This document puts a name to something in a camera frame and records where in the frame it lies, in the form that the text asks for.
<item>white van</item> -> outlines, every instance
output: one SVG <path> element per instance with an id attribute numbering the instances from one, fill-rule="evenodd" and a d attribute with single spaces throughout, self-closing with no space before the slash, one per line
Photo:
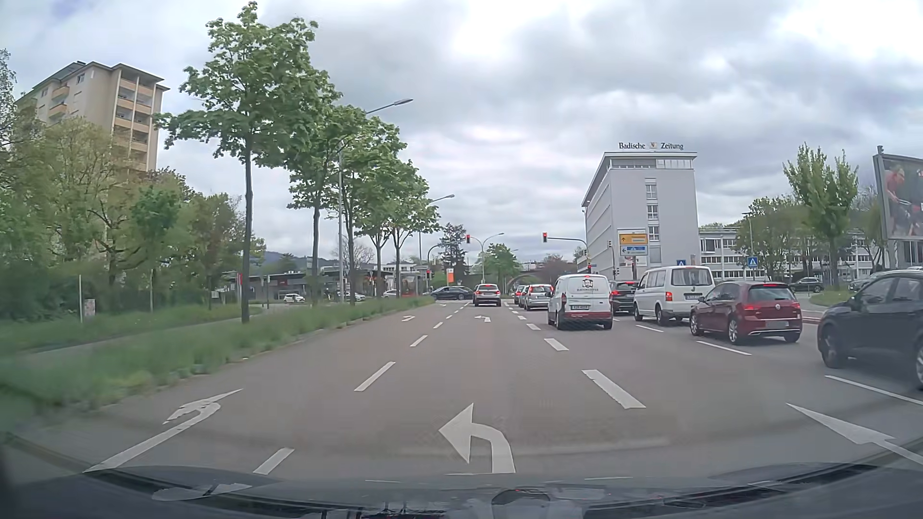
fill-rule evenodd
<path id="1" fill-rule="evenodd" d="M 635 290 L 635 320 L 645 316 L 666 325 L 670 319 L 689 317 L 699 297 L 714 288 L 712 271 L 708 267 L 658 267 L 645 272 Z"/>
<path id="2" fill-rule="evenodd" d="M 568 324 L 585 322 L 612 329 L 609 279 L 602 274 L 566 274 L 557 278 L 548 300 L 548 324 L 561 330 Z"/>

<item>red hatchback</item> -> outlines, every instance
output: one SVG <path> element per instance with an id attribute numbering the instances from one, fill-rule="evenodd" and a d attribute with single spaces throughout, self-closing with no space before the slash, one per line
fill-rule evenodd
<path id="1" fill-rule="evenodd" d="M 689 316 L 689 331 L 726 333 L 732 344 L 758 335 L 793 343 L 801 336 L 801 305 L 784 283 L 722 283 L 699 298 Z"/>

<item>asphalt road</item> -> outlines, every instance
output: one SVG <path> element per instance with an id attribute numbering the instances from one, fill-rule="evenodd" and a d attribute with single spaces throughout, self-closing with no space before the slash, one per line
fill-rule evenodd
<path id="1" fill-rule="evenodd" d="M 384 481 L 510 470 L 549 480 L 699 477 L 884 453 L 791 405 L 896 445 L 923 437 L 923 394 L 879 366 L 827 369 L 814 325 L 795 344 L 732 346 L 686 326 L 631 316 L 613 324 L 557 331 L 543 310 L 440 302 L 19 435 L 80 469 L 197 465 Z M 164 423 L 184 404 L 229 392 Z M 7 463 L 16 481 L 66 472 L 23 452 Z"/>

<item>grass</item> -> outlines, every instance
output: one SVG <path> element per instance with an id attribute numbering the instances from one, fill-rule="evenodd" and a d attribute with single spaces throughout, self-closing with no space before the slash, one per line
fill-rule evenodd
<path id="1" fill-rule="evenodd" d="M 811 296 L 810 302 L 821 307 L 829 307 L 846 301 L 853 294 L 855 294 L 855 292 L 849 290 L 840 290 L 838 292 L 834 290 L 824 290 L 819 294 Z"/>
<path id="2" fill-rule="evenodd" d="M 150 312 L 98 314 L 83 324 L 79 318 L 39 322 L 0 322 L 0 355 L 24 350 L 45 350 L 95 343 L 115 337 L 233 319 L 240 316 L 239 305 L 216 305 L 211 310 L 201 305 L 182 305 Z"/>
<path id="3" fill-rule="evenodd" d="M 266 352 L 322 328 L 340 328 L 392 310 L 432 303 L 431 297 L 366 301 L 362 305 L 299 308 L 250 321 L 215 323 L 123 337 L 41 363 L 27 356 L 0 359 L 0 430 L 32 415 L 62 409 L 90 410 L 228 362 Z"/>

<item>cloud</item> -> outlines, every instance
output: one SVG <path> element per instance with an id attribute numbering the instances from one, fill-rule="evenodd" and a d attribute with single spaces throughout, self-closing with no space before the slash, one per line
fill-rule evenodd
<path id="1" fill-rule="evenodd" d="M 176 87 L 184 66 L 208 57 L 204 24 L 242 4 L 167 0 L 138 24 L 126 0 L 7 2 L 0 34 L 20 88 L 77 59 L 125 62 L 165 77 L 164 110 L 180 111 L 195 106 Z M 319 22 L 314 64 L 347 103 L 414 98 L 380 115 L 401 127 L 432 196 L 456 195 L 438 203 L 443 222 L 505 232 L 523 259 L 569 257 L 573 247 L 540 233 L 583 235 L 581 197 L 621 140 L 699 153 L 700 223 L 734 221 L 754 197 L 787 192 L 781 165 L 802 142 L 845 150 L 867 181 L 878 144 L 923 154 L 911 2 L 268 0 L 260 15 Z M 200 190 L 242 193 L 241 166 L 212 150 L 180 143 L 159 162 Z M 270 248 L 305 254 L 310 211 L 285 209 L 285 172 L 257 175 L 255 229 Z M 436 239 L 424 237 L 424 253 Z M 334 247 L 335 222 L 322 223 L 320 242 L 322 254 Z M 403 254 L 417 247 L 411 238 Z"/>

